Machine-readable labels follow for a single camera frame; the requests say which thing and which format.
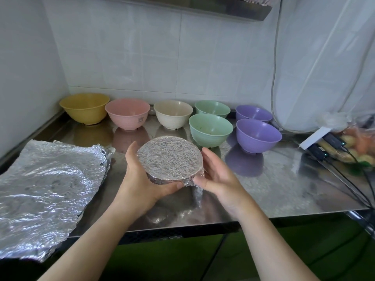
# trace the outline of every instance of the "white bowl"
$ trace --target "white bowl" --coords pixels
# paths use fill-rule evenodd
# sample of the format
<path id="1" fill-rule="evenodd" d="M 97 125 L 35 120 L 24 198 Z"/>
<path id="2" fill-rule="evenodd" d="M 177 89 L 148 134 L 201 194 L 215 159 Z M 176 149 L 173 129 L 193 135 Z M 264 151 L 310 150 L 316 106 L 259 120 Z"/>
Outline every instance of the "white bowl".
<path id="1" fill-rule="evenodd" d="M 154 109 L 160 124 L 171 130 L 183 127 L 193 113 L 190 104 L 178 100 L 159 101 Z"/>

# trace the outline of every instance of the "stainless steel countertop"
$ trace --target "stainless steel countertop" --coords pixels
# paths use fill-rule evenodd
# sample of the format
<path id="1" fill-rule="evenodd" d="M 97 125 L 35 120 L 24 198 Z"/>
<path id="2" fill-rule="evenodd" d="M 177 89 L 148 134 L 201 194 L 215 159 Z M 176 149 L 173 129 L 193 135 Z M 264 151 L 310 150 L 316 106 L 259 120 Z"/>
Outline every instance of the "stainless steel countertop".
<path id="1" fill-rule="evenodd" d="M 101 144 L 116 148 L 113 165 L 104 184 L 85 209 L 71 237 L 81 236 L 113 201 L 126 172 L 124 152 L 128 146 L 133 141 L 143 145 L 150 139 L 164 135 L 182 137 L 195 143 L 188 124 L 178 130 L 168 130 L 160 125 L 156 116 L 148 116 L 145 124 L 135 131 L 121 130 L 109 118 L 93 126 L 72 120 L 65 125 L 54 139 L 78 146 Z M 270 218 L 364 209 L 349 196 L 350 192 L 335 175 L 308 158 L 290 140 L 279 142 L 263 154 L 249 155 L 237 144 L 234 130 L 227 141 L 212 148 L 212 151 L 229 165 L 246 191 Z M 336 166 L 371 197 L 363 177 L 350 175 L 347 167 L 340 162 L 336 162 Z M 214 195 L 204 191 L 199 206 L 193 198 L 194 191 L 193 187 L 185 187 L 163 198 L 134 222 L 128 231 L 233 221 Z"/>

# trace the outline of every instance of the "aluminum foil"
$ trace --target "aluminum foil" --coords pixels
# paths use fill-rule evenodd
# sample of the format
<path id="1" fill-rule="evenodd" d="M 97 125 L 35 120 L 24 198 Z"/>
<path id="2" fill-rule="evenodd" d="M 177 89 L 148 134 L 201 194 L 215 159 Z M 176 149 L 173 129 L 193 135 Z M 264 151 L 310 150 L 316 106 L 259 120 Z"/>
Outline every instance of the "aluminum foil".
<path id="1" fill-rule="evenodd" d="M 76 227 L 113 150 L 29 141 L 0 176 L 0 259 L 46 260 Z"/>
<path id="2" fill-rule="evenodd" d="M 195 186 L 194 176 L 204 175 L 201 152 L 180 137 L 157 137 L 138 150 L 138 158 L 155 184 L 181 181 L 185 186 Z"/>

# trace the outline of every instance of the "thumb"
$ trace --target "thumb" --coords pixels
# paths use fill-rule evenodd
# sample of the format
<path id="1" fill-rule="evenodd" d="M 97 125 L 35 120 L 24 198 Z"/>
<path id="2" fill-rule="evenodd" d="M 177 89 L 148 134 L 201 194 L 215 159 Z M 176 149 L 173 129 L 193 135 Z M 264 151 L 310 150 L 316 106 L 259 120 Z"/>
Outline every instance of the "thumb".
<path id="1" fill-rule="evenodd" d="M 184 184 L 180 181 L 178 182 L 171 182 L 169 184 L 162 184 L 158 185 L 158 199 L 167 196 L 169 194 L 175 193 L 177 190 L 181 189 Z"/>
<path id="2" fill-rule="evenodd" d="M 200 188 L 212 192 L 214 194 L 218 192 L 218 188 L 221 186 L 221 184 L 213 182 L 200 175 L 194 177 L 194 183 L 197 184 Z"/>

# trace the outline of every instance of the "mint green bowl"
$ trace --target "mint green bowl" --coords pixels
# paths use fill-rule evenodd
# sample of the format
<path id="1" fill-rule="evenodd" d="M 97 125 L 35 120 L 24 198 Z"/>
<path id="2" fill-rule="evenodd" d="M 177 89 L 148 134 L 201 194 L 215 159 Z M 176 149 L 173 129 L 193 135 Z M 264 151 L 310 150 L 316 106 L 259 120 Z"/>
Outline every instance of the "mint green bowl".
<path id="1" fill-rule="evenodd" d="M 214 100 L 201 100 L 195 103 L 196 113 L 210 113 L 226 118 L 231 109 L 223 103 Z"/>
<path id="2" fill-rule="evenodd" d="M 233 131 L 231 122 L 209 113 L 193 115 L 189 118 L 189 125 L 193 139 L 206 148 L 221 145 Z"/>

